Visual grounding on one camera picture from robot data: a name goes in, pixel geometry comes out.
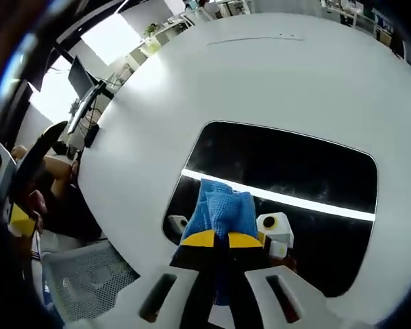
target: desk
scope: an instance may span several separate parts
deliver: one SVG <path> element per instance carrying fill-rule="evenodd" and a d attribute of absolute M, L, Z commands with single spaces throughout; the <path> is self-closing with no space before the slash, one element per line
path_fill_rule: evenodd
<path fill-rule="evenodd" d="M 142 276 L 175 251 L 162 220 L 211 121 L 276 127 L 374 157 L 379 182 L 371 241 L 353 286 L 328 305 L 369 323 L 387 316 L 411 285 L 407 64 L 354 29 L 280 13 L 198 25 L 159 50 L 108 105 L 79 173 L 102 230 Z M 401 266 L 393 266 L 395 259 Z"/>
<path fill-rule="evenodd" d="M 173 31 L 174 27 L 178 27 L 180 24 L 186 24 L 184 21 L 179 21 L 169 26 L 166 26 L 163 29 L 159 29 L 154 35 L 142 40 L 138 48 L 143 52 L 147 57 L 151 57 L 160 47 L 163 47 L 170 39 L 174 38 L 175 32 Z"/>
<path fill-rule="evenodd" d="M 353 6 L 348 0 L 341 1 L 340 3 L 327 3 L 325 0 L 321 0 L 321 6 L 326 10 L 337 12 L 338 14 L 353 19 L 352 27 L 354 29 L 356 28 L 358 15 L 365 17 L 363 15 L 364 6 L 362 4 Z"/>

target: person's arm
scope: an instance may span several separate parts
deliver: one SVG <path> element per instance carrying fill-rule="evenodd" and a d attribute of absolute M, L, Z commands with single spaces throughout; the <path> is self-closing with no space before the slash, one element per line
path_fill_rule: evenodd
<path fill-rule="evenodd" d="M 15 160 L 20 160 L 26 153 L 27 149 L 22 145 L 14 147 L 11 151 L 11 155 Z M 53 156 L 44 156 L 44 163 L 46 171 L 56 180 L 68 181 L 70 179 L 72 172 L 71 164 L 54 158 Z"/>

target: white wall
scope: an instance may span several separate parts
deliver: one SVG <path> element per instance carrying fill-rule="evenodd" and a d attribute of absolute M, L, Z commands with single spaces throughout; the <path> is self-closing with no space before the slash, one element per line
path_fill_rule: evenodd
<path fill-rule="evenodd" d="M 141 37 L 149 24 L 163 23 L 173 16 L 164 0 L 149 0 L 135 5 L 121 15 Z"/>
<path fill-rule="evenodd" d="M 86 70 L 95 77 L 107 79 L 113 73 L 113 70 L 82 40 L 70 49 L 69 53 L 73 57 L 78 55 Z"/>
<path fill-rule="evenodd" d="M 72 26 L 70 26 L 68 29 L 66 29 L 59 37 L 58 39 L 56 39 L 56 41 L 58 43 L 61 43 L 62 41 L 64 41 L 66 38 L 68 38 L 76 29 L 78 29 L 81 25 L 83 25 L 84 23 L 88 22 L 90 19 L 92 19 L 93 17 L 95 17 L 96 15 L 99 15 L 100 13 L 104 12 L 105 10 L 107 10 L 108 8 L 112 7 L 113 5 L 117 4 L 117 3 L 121 3 L 124 2 L 124 0 L 112 0 L 108 3 L 106 3 L 105 5 L 101 5 L 100 7 L 98 7 L 97 9 L 93 10 L 92 12 L 90 12 L 89 14 L 87 14 L 86 16 L 82 17 L 80 20 L 78 20 L 77 22 L 75 22 Z"/>
<path fill-rule="evenodd" d="M 181 14 L 186 8 L 183 0 L 164 0 L 164 2 L 166 2 L 167 6 L 174 15 Z"/>
<path fill-rule="evenodd" d="M 46 128 L 53 122 L 41 114 L 33 105 L 29 105 L 26 115 L 21 123 L 15 145 L 30 147 Z"/>
<path fill-rule="evenodd" d="M 255 12 L 285 12 L 321 17 L 320 0 L 253 0 Z"/>

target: yellow object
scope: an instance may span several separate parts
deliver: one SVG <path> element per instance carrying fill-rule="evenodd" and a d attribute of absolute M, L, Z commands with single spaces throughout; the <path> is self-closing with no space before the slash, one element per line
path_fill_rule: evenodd
<path fill-rule="evenodd" d="M 260 243 L 261 243 L 263 246 L 265 246 L 265 238 L 266 238 L 265 233 L 263 233 L 263 232 L 258 232 L 258 237 L 259 237 Z"/>
<path fill-rule="evenodd" d="M 31 237 L 35 230 L 35 222 L 16 204 L 12 207 L 10 224 L 23 236 Z"/>
<path fill-rule="evenodd" d="M 192 247 L 213 247 L 213 243 L 214 230 L 207 230 L 188 236 L 181 242 L 181 245 L 189 245 Z"/>
<path fill-rule="evenodd" d="M 149 45 L 149 51 L 150 51 L 152 54 L 155 54 L 158 50 L 160 50 L 161 47 L 162 47 L 162 46 L 160 46 L 160 45 L 158 45 L 158 44 L 156 44 L 156 43 L 151 43 L 151 44 Z"/>
<path fill-rule="evenodd" d="M 243 233 L 230 232 L 228 234 L 228 239 L 230 248 L 262 247 L 259 240 Z"/>

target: white robot part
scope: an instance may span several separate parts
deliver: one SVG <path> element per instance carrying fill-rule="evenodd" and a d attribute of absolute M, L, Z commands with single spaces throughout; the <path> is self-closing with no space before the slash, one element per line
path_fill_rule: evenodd
<path fill-rule="evenodd" d="M 267 235 L 271 240 L 294 247 L 294 233 L 289 224 L 288 217 L 282 212 L 260 215 L 257 220 L 258 232 Z"/>
<path fill-rule="evenodd" d="M 66 321 L 65 328 L 179 328 L 197 274 L 196 271 L 177 267 L 155 268 L 120 290 L 113 308 L 94 319 Z M 247 271 L 245 277 L 259 306 L 262 326 L 265 329 L 374 328 L 369 324 L 343 319 L 333 314 L 327 307 L 326 297 L 285 266 Z M 282 307 L 283 294 L 297 314 L 296 321 L 289 320 L 288 310 Z M 161 299 L 161 295 L 163 298 L 158 316 L 150 321 L 143 316 L 143 311 L 152 300 Z M 59 297 L 56 292 L 53 296 L 54 300 Z M 61 305 L 61 301 L 55 300 L 55 305 Z"/>
<path fill-rule="evenodd" d="M 274 258 L 283 259 L 288 254 L 288 246 L 285 243 L 279 241 L 271 241 L 271 246 L 269 248 L 269 256 Z"/>
<path fill-rule="evenodd" d="M 170 215 L 168 216 L 168 220 L 173 231 L 182 235 L 187 226 L 187 219 L 185 216 Z"/>

